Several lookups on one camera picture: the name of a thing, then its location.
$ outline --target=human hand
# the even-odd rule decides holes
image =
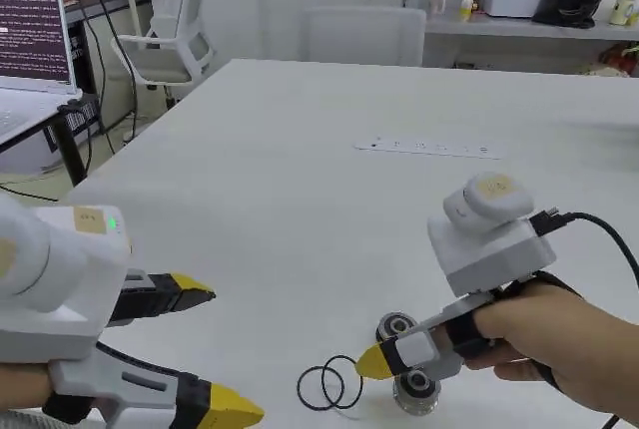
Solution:
[[[478,309],[475,323],[490,352],[466,361],[494,367],[500,379],[541,381],[528,359],[549,366],[564,394],[639,426],[639,327],[559,287],[530,284],[516,298]]]
[[[53,387],[44,364],[0,364],[0,411],[42,407]]]

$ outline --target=shelf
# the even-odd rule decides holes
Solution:
[[[534,23],[527,19],[492,18],[473,15],[469,22],[459,21],[458,15],[441,15],[428,19],[427,34],[483,35],[493,37],[572,38],[577,40],[639,40],[639,25],[620,27],[607,22],[597,22],[594,28],[553,27]]]

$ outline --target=laptop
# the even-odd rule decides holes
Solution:
[[[63,0],[0,0],[0,143],[81,97]]]

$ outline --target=monitor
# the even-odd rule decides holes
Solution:
[[[75,93],[62,0],[0,0],[0,87]]]

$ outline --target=desk leg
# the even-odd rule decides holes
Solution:
[[[51,131],[58,144],[60,155],[64,166],[67,168],[69,178],[74,187],[82,183],[87,178],[87,172],[82,162],[82,157],[78,151],[78,146],[73,138],[73,132],[69,128],[67,119],[60,115],[51,124]]]

